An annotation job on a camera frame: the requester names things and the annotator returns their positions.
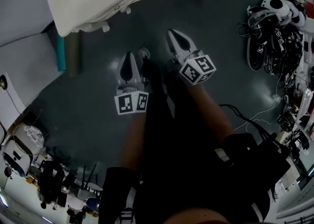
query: black cable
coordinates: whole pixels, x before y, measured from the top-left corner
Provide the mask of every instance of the black cable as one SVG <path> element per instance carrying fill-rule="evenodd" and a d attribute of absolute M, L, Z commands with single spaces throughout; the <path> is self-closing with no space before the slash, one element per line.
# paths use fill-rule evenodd
<path fill-rule="evenodd" d="M 246 33 L 241 33 L 240 29 L 245 28 L 246 29 Z M 237 35 L 242 36 L 244 38 L 248 38 L 251 37 L 252 35 L 259 35 L 261 33 L 260 28 L 250 28 L 249 25 L 247 23 L 238 23 L 235 27 L 235 32 L 237 33 Z"/>
<path fill-rule="evenodd" d="M 275 144 L 278 148 L 284 150 L 284 149 L 287 149 L 286 146 L 282 145 L 281 143 L 279 143 L 278 141 L 276 141 L 276 139 L 274 137 L 272 137 L 273 135 L 270 135 L 262 126 L 260 126 L 259 124 L 257 124 L 256 122 L 246 118 L 245 116 L 243 116 L 243 114 L 238 110 L 237 107 L 233 106 L 233 105 L 230 105 L 230 104 L 220 104 L 219 106 L 221 107 L 228 107 L 229 109 L 231 109 L 235 114 L 236 116 L 242 118 L 243 120 L 249 122 L 250 124 L 252 124 L 255 128 L 257 128 L 261 138 L 263 141 L 265 140 L 269 140 L 269 141 L 272 141 L 273 144 Z"/>
<path fill-rule="evenodd" d="M 13 102 L 13 99 L 12 99 L 12 97 L 10 96 L 9 92 L 8 92 L 7 90 L 5 90 L 5 91 L 6 91 L 6 93 L 8 93 L 8 95 L 9 95 L 9 97 L 10 97 L 10 99 L 11 99 L 11 101 L 12 101 L 12 103 L 13 103 L 15 109 L 16 109 L 16 111 L 18 112 L 18 114 L 21 115 L 21 113 L 19 112 L 18 108 L 16 108 L 15 103 Z"/>
<path fill-rule="evenodd" d="M 271 64 L 269 64 L 267 60 L 267 62 L 264 64 L 264 71 L 268 74 L 270 73 L 269 67 L 271 67 Z"/>

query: black pants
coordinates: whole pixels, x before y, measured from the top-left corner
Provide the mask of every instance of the black pants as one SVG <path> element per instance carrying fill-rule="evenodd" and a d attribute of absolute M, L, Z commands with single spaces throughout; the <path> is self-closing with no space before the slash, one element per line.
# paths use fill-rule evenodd
<path fill-rule="evenodd" d="M 204 155 L 215 146 L 183 80 L 172 73 L 164 77 L 167 93 L 175 104 L 173 118 L 157 65 L 145 59 L 142 73 L 150 80 L 153 90 L 147 105 L 143 177 L 156 179 L 159 173 L 161 177 L 172 176 L 183 172 L 181 169 L 200 167 Z"/>
<path fill-rule="evenodd" d="M 40 193 L 44 196 L 46 203 L 56 200 L 61 192 L 61 185 L 64 178 L 62 166 L 56 161 L 46 161 L 43 164 L 44 171 L 38 179 Z"/>

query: gray floor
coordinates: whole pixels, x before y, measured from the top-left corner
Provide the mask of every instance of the gray floor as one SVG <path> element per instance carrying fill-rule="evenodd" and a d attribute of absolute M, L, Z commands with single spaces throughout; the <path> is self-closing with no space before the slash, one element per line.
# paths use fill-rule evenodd
<path fill-rule="evenodd" d="M 235 31 L 237 23 L 246 22 L 248 5 L 261 1 L 143 0 L 131 6 L 130 15 L 118 13 L 109 19 L 110 32 L 83 34 L 82 74 L 72 79 L 63 75 L 32 105 L 35 112 L 43 111 L 40 120 L 51 133 L 47 146 L 70 155 L 74 166 L 99 161 L 100 174 L 118 165 L 130 117 L 116 113 L 115 67 L 126 51 L 136 53 L 142 46 L 162 66 L 172 57 L 165 40 L 169 28 L 184 32 L 210 55 L 217 71 L 205 86 L 218 103 L 232 104 L 247 117 L 271 107 L 278 77 L 250 70 L 246 40 Z M 257 118 L 274 121 L 282 109 L 279 101 Z M 243 123 L 228 109 L 226 113 L 235 128 Z M 270 132 L 278 129 L 276 124 L 261 125 Z M 255 133 L 252 126 L 248 131 Z"/>

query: wall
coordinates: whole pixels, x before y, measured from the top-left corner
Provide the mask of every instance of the wall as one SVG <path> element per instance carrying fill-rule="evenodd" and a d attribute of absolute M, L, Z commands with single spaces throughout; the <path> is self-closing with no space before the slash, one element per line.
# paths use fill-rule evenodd
<path fill-rule="evenodd" d="M 14 222 L 14 221 L 10 220 L 9 218 L 7 218 L 5 215 L 2 215 L 2 214 L 0 214 L 0 221 L 3 224 L 17 224 L 17 223 L 19 223 L 19 222 Z"/>
<path fill-rule="evenodd" d="M 0 202 L 0 219 L 11 221 L 15 224 L 47 224 L 47 222 L 33 212 L 30 212 L 24 206 L 20 205 L 17 201 L 9 197 L 3 190 L 1 195 L 5 198 L 8 205 L 6 208 Z"/>
<path fill-rule="evenodd" d="M 37 187 L 27 183 L 25 178 L 21 178 L 16 174 L 12 174 L 12 178 L 7 180 L 4 190 L 13 200 L 24 206 L 28 211 L 43 216 L 54 224 L 68 223 L 69 216 L 65 208 L 58 206 L 57 210 L 54 211 L 51 205 L 47 205 L 46 209 L 42 209 Z"/>
<path fill-rule="evenodd" d="M 0 75 L 4 72 L 26 107 L 62 74 L 58 72 L 56 54 L 46 33 L 0 47 Z"/>
<path fill-rule="evenodd" d="M 0 0 L 0 46 L 40 33 L 53 21 L 47 0 Z"/>
<path fill-rule="evenodd" d="M 300 190 L 297 183 L 289 187 L 289 191 L 280 194 L 276 202 L 271 202 L 269 213 L 265 219 L 267 223 L 283 224 L 306 217 L 314 213 L 314 179 Z"/>
<path fill-rule="evenodd" d="M 311 167 L 314 164 L 314 141 L 310 142 L 310 147 L 307 151 L 300 152 L 300 159 L 308 172 L 311 172 Z"/>

